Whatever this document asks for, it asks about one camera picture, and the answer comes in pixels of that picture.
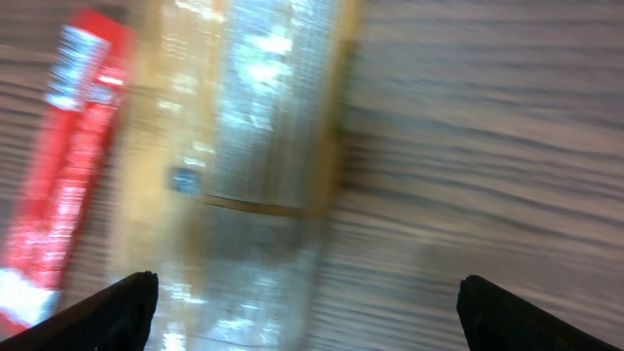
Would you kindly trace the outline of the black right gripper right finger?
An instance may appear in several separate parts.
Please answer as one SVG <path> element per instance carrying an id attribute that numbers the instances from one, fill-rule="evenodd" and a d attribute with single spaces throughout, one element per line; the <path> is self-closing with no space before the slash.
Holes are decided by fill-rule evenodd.
<path id="1" fill-rule="evenodd" d="M 456 311 L 471 351 L 620 351 L 491 281 L 461 281 Z"/>

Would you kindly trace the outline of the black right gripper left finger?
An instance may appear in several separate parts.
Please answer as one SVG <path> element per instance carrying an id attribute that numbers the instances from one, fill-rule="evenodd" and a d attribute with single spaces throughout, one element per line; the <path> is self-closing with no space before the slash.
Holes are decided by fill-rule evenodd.
<path id="1" fill-rule="evenodd" d="M 143 351 L 158 294 L 158 275 L 136 272 L 3 340 L 1 351 Z"/>

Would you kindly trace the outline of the long orange noodle packet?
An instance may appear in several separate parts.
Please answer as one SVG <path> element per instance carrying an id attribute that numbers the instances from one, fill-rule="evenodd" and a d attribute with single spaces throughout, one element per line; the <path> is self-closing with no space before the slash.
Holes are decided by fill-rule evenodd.
<path id="1" fill-rule="evenodd" d="M 150 270 L 150 350 L 301 350 L 360 5 L 139 1 L 112 277 Z"/>

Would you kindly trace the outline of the thin red stick sachet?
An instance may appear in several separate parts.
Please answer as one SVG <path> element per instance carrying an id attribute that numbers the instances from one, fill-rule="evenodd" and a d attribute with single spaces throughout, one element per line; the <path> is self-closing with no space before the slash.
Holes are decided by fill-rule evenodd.
<path id="1" fill-rule="evenodd" d="M 44 126 L 1 263 L 1 333 L 50 318 L 126 95 L 131 30 L 84 9 L 65 25 Z"/>

